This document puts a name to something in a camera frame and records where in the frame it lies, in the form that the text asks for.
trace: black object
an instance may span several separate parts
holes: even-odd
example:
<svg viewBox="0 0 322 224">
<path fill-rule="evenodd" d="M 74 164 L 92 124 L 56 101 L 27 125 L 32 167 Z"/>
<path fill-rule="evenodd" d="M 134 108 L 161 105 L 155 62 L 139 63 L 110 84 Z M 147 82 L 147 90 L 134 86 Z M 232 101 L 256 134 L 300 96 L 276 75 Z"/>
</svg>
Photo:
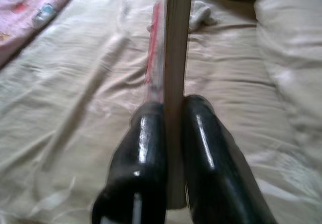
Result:
<svg viewBox="0 0 322 224">
<path fill-rule="evenodd" d="M 276 223 L 231 135 L 200 96 L 183 106 L 183 152 L 195 224 Z"/>
<path fill-rule="evenodd" d="M 92 224 L 164 224 L 167 155 L 163 105 L 143 104 L 116 149 Z"/>
</svg>

